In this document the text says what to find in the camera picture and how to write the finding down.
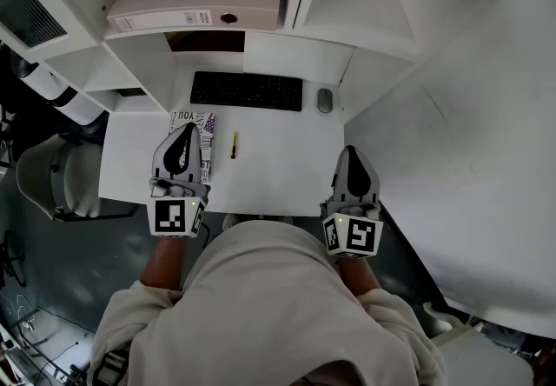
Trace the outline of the person's left forearm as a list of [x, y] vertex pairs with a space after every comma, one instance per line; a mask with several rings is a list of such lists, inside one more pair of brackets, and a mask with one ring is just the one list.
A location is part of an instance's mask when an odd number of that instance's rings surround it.
[[177, 237], [164, 237], [156, 245], [153, 256], [143, 271], [140, 282], [151, 288], [179, 290], [187, 255], [188, 241]]

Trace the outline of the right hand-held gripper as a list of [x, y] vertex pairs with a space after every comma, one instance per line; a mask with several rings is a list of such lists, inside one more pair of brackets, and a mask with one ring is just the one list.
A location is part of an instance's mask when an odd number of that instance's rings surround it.
[[359, 159], [358, 195], [368, 203], [347, 203], [350, 151], [346, 146], [338, 157], [332, 188], [332, 200], [321, 204], [321, 223], [328, 254], [353, 259], [375, 256], [384, 223], [380, 220], [381, 183], [366, 155], [355, 149]]

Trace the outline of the person's right forearm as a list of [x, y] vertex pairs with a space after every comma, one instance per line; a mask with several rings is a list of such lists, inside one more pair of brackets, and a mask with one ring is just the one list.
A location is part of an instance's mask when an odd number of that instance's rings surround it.
[[367, 259], [338, 258], [336, 260], [341, 280], [354, 296], [362, 296], [381, 285]]

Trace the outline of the white desk with shelf unit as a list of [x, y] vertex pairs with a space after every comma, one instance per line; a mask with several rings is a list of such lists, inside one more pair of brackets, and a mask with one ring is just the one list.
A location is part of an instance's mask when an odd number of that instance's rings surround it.
[[[170, 114], [189, 110], [198, 70], [299, 77], [298, 113], [215, 107], [213, 211], [314, 216], [344, 144], [345, 124], [422, 63], [487, 0], [281, 0], [275, 30], [162, 28], [118, 32], [115, 0], [38, 0], [66, 30], [28, 48], [0, 23], [0, 41], [108, 112], [99, 193], [145, 203], [151, 158]], [[244, 51], [173, 52], [164, 34], [243, 31]], [[145, 96], [121, 97], [120, 88]], [[317, 109], [328, 88], [334, 108]], [[239, 133], [237, 158], [231, 159]]]

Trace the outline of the white and black machine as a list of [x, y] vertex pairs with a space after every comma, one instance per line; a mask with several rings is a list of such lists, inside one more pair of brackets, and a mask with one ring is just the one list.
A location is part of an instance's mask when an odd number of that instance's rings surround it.
[[15, 51], [9, 51], [12, 74], [34, 90], [52, 108], [80, 125], [87, 133], [99, 131], [108, 121], [108, 112], [86, 96], [63, 83], [39, 63], [30, 63]]

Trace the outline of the white ornate furniture piece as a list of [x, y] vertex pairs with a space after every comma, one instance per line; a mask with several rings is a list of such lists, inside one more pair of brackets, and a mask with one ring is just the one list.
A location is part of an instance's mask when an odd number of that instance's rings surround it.
[[447, 372], [447, 386], [533, 386], [533, 369], [482, 334], [481, 324], [470, 326], [456, 316], [438, 312], [430, 302], [425, 312], [451, 326], [434, 337]]

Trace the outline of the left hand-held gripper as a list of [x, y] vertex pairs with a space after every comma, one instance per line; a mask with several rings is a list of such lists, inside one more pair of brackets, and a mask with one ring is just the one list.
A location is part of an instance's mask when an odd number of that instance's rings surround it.
[[147, 202], [153, 236], [196, 238], [211, 187], [201, 181], [201, 136], [195, 123], [170, 133], [152, 160]]

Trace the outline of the grey ribbed grille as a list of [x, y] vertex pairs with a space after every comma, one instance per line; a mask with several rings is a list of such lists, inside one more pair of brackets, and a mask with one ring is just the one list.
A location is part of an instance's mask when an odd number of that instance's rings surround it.
[[0, 0], [0, 23], [28, 48], [67, 34], [38, 0]]

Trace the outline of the black keyboard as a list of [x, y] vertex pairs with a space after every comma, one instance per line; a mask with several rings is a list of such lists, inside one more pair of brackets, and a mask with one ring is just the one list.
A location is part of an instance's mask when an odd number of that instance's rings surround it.
[[196, 71], [189, 101], [192, 104], [301, 112], [303, 81], [263, 74]]

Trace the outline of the printed flag pattern book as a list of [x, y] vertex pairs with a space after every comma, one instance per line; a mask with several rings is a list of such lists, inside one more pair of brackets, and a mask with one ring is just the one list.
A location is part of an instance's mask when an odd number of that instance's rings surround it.
[[195, 123], [200, 134], [201, 181], [209, 183], [212, 172], [212, 148], [215, 135], [214, 113], [194, 111], [173, 111], [170, 114], [169, 133], [178, 130], [186, 123]]

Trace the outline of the grey office chair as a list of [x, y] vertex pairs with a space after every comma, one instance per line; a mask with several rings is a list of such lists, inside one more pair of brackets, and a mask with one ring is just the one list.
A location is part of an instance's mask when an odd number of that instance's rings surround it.
[[99, 195], [103, 144], [69, 133], [51, 136], [27, 149], [18, 159], [20, 192], [50, 220], [76, 223], [132, 217]]

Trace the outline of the person's beige sweater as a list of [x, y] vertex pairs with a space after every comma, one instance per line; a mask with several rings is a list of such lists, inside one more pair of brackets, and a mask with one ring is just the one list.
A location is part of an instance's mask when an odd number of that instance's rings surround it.
[[412, 308], [354, 296], [337, 259], [292, 224], [239, 223], [179, 290], [139, 279], [111, 297], [88, 386], [447, 386]]

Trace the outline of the grey computer mouse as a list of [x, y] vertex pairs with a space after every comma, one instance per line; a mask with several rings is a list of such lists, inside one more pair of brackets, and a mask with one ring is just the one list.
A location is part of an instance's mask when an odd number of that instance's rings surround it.
[[334, 95], [328, 88], [320, 88], [317, 92], [317, 109], [323, 114], [330, 113], [334, 108]]

